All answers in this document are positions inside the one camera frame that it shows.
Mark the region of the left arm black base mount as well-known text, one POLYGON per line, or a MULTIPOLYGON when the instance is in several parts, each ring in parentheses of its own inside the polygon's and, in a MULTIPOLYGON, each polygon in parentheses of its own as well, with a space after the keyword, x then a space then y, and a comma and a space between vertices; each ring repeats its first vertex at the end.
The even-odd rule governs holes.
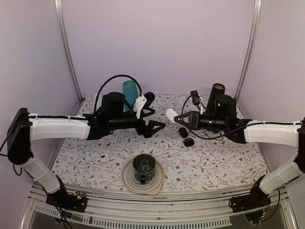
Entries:
POLYGON ((84 213, 88 199, 86 193, 76 191, 69 194, 65 189, 60 189, 52 194, 47 194, 46 203, 58 208, 84 213))

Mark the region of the teal plastic cup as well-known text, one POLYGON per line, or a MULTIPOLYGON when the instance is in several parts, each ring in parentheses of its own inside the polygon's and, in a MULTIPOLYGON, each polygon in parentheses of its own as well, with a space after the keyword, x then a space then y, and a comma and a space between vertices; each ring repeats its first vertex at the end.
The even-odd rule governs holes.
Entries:
POLYGON ((128 80, 123 82, 122 84, 123 94, 125 96, 125 100, 132 107, 135 103, 136 99, 139 97, 140 88, 133 80, 128 80))

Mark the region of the white earbuds charging case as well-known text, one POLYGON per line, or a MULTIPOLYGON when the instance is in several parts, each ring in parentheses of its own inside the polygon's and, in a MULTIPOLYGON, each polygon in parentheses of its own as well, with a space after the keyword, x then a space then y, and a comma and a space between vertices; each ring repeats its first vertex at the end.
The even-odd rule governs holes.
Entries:
POLYGON ((169 119, 170 122, 176 123, 175 122, 175 117, 177 117, 178 114, 176 113, 175 110, 173 110, 172 108, 169 108, 169 109, 166 110, 165 115, 169 119))

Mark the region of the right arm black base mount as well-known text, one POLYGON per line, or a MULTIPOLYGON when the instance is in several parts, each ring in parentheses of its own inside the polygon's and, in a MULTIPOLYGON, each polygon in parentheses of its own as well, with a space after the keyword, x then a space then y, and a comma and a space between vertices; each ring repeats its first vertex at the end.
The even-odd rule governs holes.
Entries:
POLYGON ((264 193, 261 189, 250 190, 249 194, 236 195, 230 198, 228 205, 233 210, 233 213, 252 210, 268 206, 271 200, 268 194, 264 193))

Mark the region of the small white earbud case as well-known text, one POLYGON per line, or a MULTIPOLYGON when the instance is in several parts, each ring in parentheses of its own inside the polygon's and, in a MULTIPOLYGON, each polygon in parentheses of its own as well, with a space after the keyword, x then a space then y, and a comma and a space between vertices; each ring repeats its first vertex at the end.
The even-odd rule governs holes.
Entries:
POLYGON ((109 153, 101 153, 100 154, 100 162, 105 164, 108 163, 110 161, 110 154, 109 153))

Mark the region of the beige round plate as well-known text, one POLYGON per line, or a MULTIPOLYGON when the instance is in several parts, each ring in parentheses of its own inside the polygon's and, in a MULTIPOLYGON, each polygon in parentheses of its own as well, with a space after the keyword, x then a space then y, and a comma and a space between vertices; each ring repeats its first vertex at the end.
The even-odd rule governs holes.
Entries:
POLYGON ((157 195, 164 180, 164 169, 159 162, 155 162, 153 171, 139 172, 133 166, 133 159, 130 159, 122 169, 122 182, 128 191, 140 195, 157 195))

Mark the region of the left aluminium frame post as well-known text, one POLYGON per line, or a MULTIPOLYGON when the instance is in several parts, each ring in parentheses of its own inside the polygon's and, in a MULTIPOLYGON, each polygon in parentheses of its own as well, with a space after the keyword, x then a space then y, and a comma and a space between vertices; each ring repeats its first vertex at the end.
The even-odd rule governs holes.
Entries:
POLYGON ((65 26, 65 20, 64 20, 64 14, 63 14, 63 8, 62 8, 62 1, 61 0, 55 0, 54 1, 54 6, 55 6, 55 13, 56 13, 56 18, 57 18, 57 23, 59 27, 59 32, 61 36, 61 41, 63 44, 63 50, 65 53, 65 58, 67 61, 68 65, 68 70, 70 73, 71 81, 73 88, 76 93, 77 99, 81 102, 82 101, 82 94, 81 94, 81 88, 77 79, 70 47, 69 47, 69 40, 68 40, 68 35, 66 31, 66 26, 65 26))

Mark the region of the white floral table mat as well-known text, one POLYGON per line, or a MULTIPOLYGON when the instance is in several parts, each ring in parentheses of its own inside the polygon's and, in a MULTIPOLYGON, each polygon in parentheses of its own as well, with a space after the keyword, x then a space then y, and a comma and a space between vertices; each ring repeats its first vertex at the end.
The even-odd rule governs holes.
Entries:
POLYGON ((65 139, 52 166, 63 183, 125 191, 122 169, 133 156, 152 155, 164 168, 163 192, 202 191, 237 186, 251 186, 268 168, 257 144, 236 144, 225 138, 207 140, 214 134, 199 131, 192 147, 185 147, 179 125, 172 124, 165 112, 194 109, 185 95, 158 95, 152 108, 152 120, 165 123, 151 138, 135 130, 117 130, 100 140, 65 139), (109 153, 108 163, 100 154, 109 153))

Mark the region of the dark green glass mug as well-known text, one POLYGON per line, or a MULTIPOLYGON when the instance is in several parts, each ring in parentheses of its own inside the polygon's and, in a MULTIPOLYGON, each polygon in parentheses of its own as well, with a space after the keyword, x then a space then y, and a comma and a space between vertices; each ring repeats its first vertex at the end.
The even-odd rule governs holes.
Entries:
POLYGON ((155 176, 156 161, 150 154, 137 155, 133 161, 134 176, 141 185, 151 181, 155 176))

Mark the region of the right aluminium frame post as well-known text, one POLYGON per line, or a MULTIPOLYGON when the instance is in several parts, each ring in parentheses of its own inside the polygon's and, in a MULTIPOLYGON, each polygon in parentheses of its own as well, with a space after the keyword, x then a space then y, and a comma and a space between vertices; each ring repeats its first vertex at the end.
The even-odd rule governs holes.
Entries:
POLYGON ((261 6, 262 6, 261 0, 254 1, 254 9, 253 9, 252 22, 251 22, 250 33, 249 33, 249 40, 248 40, 248 44, 247 44, 244 62, 242 65, 240 78, 239 78, 238 85, 237 85, 235 95, 234 95, 236 102, 238 102, 241 98, 243 87, 244 87, 246 77, 247 77, 247 72, 248 72, 248 69, 250 66, 250 60, 251 60, 254 43, 255 43, 255 38, 256 38, 256 34, 257 34, 257 30, 258 30, 259 20, 260 20, 261 6))

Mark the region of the dark brown plastic cup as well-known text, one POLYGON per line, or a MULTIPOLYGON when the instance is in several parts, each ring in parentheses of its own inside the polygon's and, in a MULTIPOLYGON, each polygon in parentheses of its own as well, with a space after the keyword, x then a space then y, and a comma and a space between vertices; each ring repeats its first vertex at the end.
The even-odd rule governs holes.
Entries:
POLYGON ((208 103, 207 103, 207 110, 209 112, 213 112, 215 108, 215 98, 218 95, 223 95, 225 93, 225 86, 221 83, 214 83, 211 92, 209 95, 208 103))

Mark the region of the aluminium frame post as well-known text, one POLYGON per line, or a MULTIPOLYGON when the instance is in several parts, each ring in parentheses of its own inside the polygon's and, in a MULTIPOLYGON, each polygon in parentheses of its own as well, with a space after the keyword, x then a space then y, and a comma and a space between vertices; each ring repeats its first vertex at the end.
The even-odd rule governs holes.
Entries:
POLYGON ((244 87, 246 77, 247 77, 247 72, 248 72, 248 69, 250 66, 250 60, 251 60, 254 43, 255 43, 255 38, 256 38, 256 34, 257 34, 257 30, 258 30, 259 20, 260 20, 261 6, 262 6, 261 0, 254 1, 254 9, 253 9, 252 22, 251 22, 250 33, 249 33, 249 40, 248 40, 248 44, 247 44, 244 62, 242 65, 240 78, 239 78, 238 85, 237 85, 235 95, 234 95, 236 102, 238 102, 241 98, 243 87, 244 87))
POLYGON ((68 65, 68 70, 70 73, 71 81, 73 88, 76 93, 77 99, 81 102, 82 101, 82 94, 81 94, 81 88, 77 79, 70 47, 69 47, 69 40, 68 40, 68 35, 66 31, 66 26, 65 26, 65 20, 64 20, 64 14, 63 14, 63 8, 62 8, 62 1, 61 0, 55 0, 54 1, 54 6, 55 6, 55 13, 56 13, 56 18, 57 18, 57 23, 59 27, 59 32, 61 36, 61 41, 63 44, 63 50, 65 53, 65 58, 67 61, 68 65))

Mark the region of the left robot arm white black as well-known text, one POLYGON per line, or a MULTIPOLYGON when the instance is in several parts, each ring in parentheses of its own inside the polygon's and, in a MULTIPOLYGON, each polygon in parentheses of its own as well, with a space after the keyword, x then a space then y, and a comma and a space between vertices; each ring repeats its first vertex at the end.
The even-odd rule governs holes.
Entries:
POLYGON ((1 146, 7 147, 5 156, 14 166, 29 173, 47 193, 52 194, 52 199, 60 207, 67 207, 71 203, 70 195, 65 192, 60 179, 34 155, 31 142, 57 138, 99 140, 121 129, 135 129, 138 135, 150 138, 165 128, 164 123, 144 120, 155 113, 150 108, 154 99, 154 94, 148 92, 130 105, 124 94, 112 92, 102 97, 101 106, 96 111, 79 116, 38 115, 21 108, 1 146))

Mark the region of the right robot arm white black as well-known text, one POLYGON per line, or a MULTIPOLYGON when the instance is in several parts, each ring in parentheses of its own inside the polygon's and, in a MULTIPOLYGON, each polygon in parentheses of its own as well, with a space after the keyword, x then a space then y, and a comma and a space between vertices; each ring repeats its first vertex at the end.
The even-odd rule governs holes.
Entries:
POLYGON ((280 123, 239 119, 236 101, 224 94, 215 97, 213 111, 177 114, 173 109, 167 109, 166 116, 172 123, 182 124, 190 132, 201 129, 213 130, 223 132, 223 136, 235 143, 270 143, 298 149, 295 158, 256 181, 250 190, 251 194, 246 198, 250 208, 258 207, 269 193, 305 173, 304 121, 280 123))

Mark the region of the black earbud case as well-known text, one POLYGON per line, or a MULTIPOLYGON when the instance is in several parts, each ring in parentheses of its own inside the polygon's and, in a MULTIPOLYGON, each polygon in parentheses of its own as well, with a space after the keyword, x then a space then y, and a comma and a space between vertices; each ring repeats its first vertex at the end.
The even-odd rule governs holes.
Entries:
POLYGON ((194 145, 194 140, 192 138, 187 138, 183 140, 185 147, 192 147, 194 145))

